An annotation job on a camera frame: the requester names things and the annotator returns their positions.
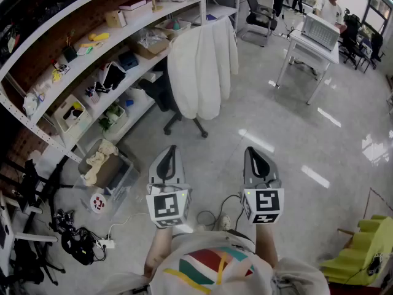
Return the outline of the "black swivel chair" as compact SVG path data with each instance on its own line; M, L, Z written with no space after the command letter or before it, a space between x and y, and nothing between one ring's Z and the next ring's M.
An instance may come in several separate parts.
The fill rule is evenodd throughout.
M181 45L186 36L177 37L169 42L168 53L153 67L154 72L163 75L155 82L142 80L139 84L155 100L161 111L172 110L175 116L164 127L164 133L171 133L171 125L182 118L192 119L200 129L203 138L208 136L198 120L199 75L192 65L196 62L199 48L195 44L188 49L188 44Z

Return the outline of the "white basket with greens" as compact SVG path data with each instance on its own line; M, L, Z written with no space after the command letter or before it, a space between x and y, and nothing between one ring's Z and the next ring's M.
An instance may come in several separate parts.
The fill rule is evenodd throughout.
M98 125L106 135L117 133L128 121L125 109L112 103L98 119Z

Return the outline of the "stack of pastel flat boxes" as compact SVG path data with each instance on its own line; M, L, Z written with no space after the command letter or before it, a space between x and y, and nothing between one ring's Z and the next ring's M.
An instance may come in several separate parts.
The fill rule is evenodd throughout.
M120 10L135 10L147 4L146 0L129 0L119 5Z

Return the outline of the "black office chair with headrest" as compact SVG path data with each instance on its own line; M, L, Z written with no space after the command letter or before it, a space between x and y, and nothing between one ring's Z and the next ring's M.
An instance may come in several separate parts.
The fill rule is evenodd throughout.
M344 56L343 63L351 61L355 70L366 63L364 73L369 66L376 69L377 63L380 63L381 58L385 56L381 50L384 41L382 35L373 30L371 36L367 35L362 30L360 18L355 14L350 14L348 8L345 8L344 23L347 28L340 35L339 40L339 53Z

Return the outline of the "black pen holder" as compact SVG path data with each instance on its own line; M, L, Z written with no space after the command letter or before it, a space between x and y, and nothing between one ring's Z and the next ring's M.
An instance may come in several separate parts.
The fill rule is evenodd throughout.
M67 45L62 49L62 54L65 60L70 63L78 57L77 52L73 45Z

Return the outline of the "cardboard box with plastic wrap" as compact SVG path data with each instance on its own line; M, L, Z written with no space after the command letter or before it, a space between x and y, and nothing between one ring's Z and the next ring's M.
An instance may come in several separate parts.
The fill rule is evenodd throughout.
M132 36L134 51L145 59L162 53L169 46L169 40L160 29L143 28Z

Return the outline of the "black and white bag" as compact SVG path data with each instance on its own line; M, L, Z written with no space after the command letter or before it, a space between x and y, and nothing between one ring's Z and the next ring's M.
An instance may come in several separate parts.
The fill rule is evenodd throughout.
M115 61L109 61L99 67L96 87L99 92L109 93L115 90L126 78L126 71Z

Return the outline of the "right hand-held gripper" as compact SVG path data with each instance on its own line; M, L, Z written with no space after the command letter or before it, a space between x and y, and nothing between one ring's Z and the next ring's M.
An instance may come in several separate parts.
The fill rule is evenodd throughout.
M249 224L274 224L284 209L284 189L277 165L262 151L244 152L244 186L241 205Z

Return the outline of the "beige wooden box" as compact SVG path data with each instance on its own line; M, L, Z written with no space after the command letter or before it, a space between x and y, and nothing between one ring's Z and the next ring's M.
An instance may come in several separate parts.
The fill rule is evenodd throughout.
M122 10L113 10L104 14L105 21L110 28L123 28L127 26Z

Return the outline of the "large white plastic basket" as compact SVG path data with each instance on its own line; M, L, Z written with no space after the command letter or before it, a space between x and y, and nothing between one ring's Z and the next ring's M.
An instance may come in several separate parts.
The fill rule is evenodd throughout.
M74 96L69 95L54 113L54 119L65 135L78 138L92 122L86 107Z

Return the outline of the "white plastic bag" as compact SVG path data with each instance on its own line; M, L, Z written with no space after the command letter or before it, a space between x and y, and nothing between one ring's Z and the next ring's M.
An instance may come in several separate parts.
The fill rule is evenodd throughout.
M27 117L31 117L37 110L39 106L39 100L37 96L33 93L27 93L24 102L23 102L23 109Z

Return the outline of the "yellow and green stationery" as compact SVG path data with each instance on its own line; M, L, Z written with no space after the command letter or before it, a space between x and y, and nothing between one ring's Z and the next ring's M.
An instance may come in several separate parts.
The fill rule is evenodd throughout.
M85 56L91 53L93 50L100 48L104 42L98 41L98 42L92 42L92 43L87 43L87 44L81 44L78 51L77 51L77 56Z

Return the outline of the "dark teal box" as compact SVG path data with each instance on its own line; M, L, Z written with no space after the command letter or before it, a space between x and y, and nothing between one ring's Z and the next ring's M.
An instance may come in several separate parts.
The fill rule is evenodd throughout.
M119 56L119 63L120 66L125 70L128 71L131 68L134 68L139 64L138 59L136 58L135 54L132 51L127 51L121 53Z

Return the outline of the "white clothes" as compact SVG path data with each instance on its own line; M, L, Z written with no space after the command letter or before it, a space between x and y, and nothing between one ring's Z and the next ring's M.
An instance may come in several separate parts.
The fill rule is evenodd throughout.
M212 120L238 74L236 32L228 16L192 28L169 43L168 75L180 113Z

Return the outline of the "round white and red disc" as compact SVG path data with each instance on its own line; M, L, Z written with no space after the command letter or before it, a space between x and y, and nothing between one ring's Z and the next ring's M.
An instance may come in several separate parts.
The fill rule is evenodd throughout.
M105 212L107 207L107 201L103 194L95 193L90 198L90 208L92 212L101 214Z

